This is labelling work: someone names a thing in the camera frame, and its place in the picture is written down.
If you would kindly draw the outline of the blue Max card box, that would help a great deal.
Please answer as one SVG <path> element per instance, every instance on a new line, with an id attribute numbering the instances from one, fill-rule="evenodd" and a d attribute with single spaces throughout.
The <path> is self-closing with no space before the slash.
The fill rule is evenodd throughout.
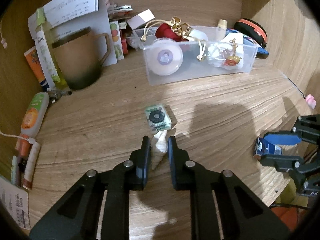
<path id="1" fill-rule="evenodd" d="M 264 138 L 258 137 L 255 142 L 253 158 L 260 160 L 265 155 L 283 155 L 283 149 Z"/>

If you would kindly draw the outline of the white spiral seashell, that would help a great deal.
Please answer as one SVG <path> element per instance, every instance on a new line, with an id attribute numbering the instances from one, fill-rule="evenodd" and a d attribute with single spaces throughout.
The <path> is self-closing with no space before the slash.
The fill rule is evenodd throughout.
<path id="1" fill-rule="evenodd" d="M 168 151 L 167 130 L 157 132 L 151 139 L 151 169 L 154 170 Z"/>

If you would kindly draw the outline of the green patterned small packet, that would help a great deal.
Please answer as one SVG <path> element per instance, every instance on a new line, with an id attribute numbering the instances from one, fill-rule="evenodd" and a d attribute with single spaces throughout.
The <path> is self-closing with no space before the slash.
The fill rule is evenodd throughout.
<path id="1" fill-rule="evenodd" d="M 144 109 L 144 113 L 153 134 L 171 129 L 170 116 L 162 104 L 148 106 Z"/>

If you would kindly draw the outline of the red white lip balm tube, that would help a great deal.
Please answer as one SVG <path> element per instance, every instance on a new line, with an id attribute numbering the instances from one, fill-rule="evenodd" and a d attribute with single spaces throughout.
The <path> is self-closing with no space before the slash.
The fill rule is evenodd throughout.
<path id="1" fill-rule="evenodd" d="M 22 186 L 28 190 L 31 190 L 32 188 L 33 176 L 34 176 L 35 166 L 39 156 L 40 148 L 41 148 L 41 145 L 38 142 L 34 142 L 34 144 L 31 147 L 30 154 L 27 160 Z"/>

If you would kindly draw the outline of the golden gourd charm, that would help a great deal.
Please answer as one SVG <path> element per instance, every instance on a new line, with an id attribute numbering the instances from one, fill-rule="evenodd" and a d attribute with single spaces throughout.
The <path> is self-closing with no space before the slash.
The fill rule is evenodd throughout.
<path id="1" fill-rule="evenodd" d="M 242 59 L 236 54 L 238 44 L 236 43 L 235 39 L 230 40 L 229 44 L 232 47 L 231 49 L 225 48 L 220 50 L 220 54 L 223 57 L 223 67 L 235 67 Z"/>

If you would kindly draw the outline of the orange green tube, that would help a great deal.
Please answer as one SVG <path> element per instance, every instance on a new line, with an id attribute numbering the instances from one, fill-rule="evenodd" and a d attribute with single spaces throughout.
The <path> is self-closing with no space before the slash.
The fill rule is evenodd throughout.
<path id="1" fill-rule="evenodd" d="M 43 122 L 49 104 L 49 95 L 46 92 L 35 94 L 24 115 L 20 137 L 35 139 Z"/>

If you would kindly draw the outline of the translucent plastic storage bin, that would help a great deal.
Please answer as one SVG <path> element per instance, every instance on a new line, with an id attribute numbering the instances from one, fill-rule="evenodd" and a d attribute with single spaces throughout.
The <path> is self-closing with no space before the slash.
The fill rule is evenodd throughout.
<path id="1" fill-rule="evenodd" d="M 197 79 L 201 77 L 249 73 L 255 61 L 258 45 L 241 33 L 218 27 L 196 26 L 204 35 L 202 41 L 176 42 L 157 38 L 157 27 L 141 38 L 143 29 L 133 31 L 135 46 L 143 51 L 146 74 L 152 86 Z"/>

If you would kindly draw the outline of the black orange zip case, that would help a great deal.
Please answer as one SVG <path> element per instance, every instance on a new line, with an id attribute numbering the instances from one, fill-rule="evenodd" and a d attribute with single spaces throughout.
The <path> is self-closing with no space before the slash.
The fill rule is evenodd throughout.
<path id="1" fill-rule="evenodd" d="M 267 33 L 265 29 L 257 22 L 242 18 L 234 24 L 235 30 L 251 37 L 263 48 L 267 45 Z"/>

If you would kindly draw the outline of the cream small bottle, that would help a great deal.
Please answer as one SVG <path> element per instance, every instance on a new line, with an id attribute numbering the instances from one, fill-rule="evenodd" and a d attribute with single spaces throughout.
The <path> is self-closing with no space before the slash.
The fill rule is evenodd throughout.
<path id="1" fill-rule="evenodd" d="M 226 36 L 227 21 L 219 19 L 217 24 L 217 40 L 221 41 Z"/>

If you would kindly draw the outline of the green spray bottle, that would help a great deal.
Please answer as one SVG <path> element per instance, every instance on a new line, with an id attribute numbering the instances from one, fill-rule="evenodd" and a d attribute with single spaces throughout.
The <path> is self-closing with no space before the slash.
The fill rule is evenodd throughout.
<path id="1" fill-rule="evenodd" d="M 48 72 L 57 89 L 65 89 L 68 85 L 54 56 L 51 25 L 46 20 L 43 7 L 36 10 L 36 23 L 36 41 L 40 49 L 38 56 L 44 61 L 41 66 Z"/>

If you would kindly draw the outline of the white tape roll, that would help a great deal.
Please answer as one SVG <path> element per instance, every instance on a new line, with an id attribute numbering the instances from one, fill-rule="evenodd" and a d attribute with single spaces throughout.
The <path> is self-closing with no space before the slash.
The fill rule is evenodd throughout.
<path id="1" fill-rule="evenodd" d="M 174 74 L 183 62 L 183 52 L 177 42 L 170 39 L 157 39 L 147 53 L 148 67 L 159 76 Z"/>

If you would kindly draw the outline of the brown gradient ceramic mug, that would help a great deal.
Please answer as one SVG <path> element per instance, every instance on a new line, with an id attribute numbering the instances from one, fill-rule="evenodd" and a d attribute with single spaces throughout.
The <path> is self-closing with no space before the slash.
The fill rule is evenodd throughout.
<path id="1" fill-rule="evenodd" d="M 105 39 L 106 50 L 98 55 L 96 40 Z M 107 33 L 95 35 L 90 27 L 82 28 L 52 43 L 59 68 L 72 90 L 84 89 L 99 79 L 103 63 L 111 52 Z"/>

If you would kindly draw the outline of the white small cardboard box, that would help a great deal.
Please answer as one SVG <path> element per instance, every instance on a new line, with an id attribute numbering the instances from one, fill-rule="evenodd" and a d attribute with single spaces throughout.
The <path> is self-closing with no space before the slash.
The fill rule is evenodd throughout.
<path id="1" fill-rule="evenodd" d="M 140 12 L 138 15 L 130 18 L 129 20 L 127 20 L 127 24 L 132 30 L 135 30 L 154 19 L 155 19 L 154 14 L 151 12 L 150 9 L 147 9 L 147 10 L 144 10 L 143 12 Z"/>

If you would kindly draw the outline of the fruit print box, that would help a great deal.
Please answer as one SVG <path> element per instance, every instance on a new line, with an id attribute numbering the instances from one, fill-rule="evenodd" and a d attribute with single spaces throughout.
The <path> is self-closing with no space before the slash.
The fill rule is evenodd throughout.
<path id="1" fill-rule="evenodd" d="M 111 36 L 117 60 L 124 58 L 118 21 L 110 22 Z"/>

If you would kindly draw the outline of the white paper receipt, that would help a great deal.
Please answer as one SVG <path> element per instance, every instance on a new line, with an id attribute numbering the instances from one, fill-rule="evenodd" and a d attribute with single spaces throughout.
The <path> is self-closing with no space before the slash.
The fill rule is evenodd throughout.
<path id="1" fill-rule="evenodd" d="M 96 12 L 98 0 L 52 0 L 43 6 L 46 20 L 54 28 L 77 17 Z"/>

